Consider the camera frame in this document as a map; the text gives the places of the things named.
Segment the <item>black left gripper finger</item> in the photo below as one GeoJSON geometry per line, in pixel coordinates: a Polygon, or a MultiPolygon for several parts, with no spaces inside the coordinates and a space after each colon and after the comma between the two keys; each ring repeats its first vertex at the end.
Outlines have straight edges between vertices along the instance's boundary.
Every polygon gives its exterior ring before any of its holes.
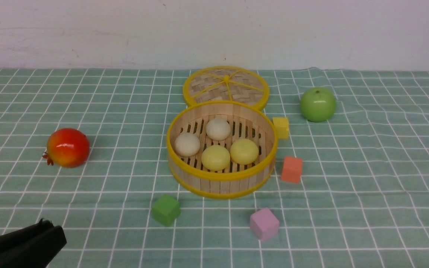
{"type": "Polygon", "coordinates": [[[41,219],[0,235],[0,268],[46,268],[66,244],[63,228],[41,219]]]}

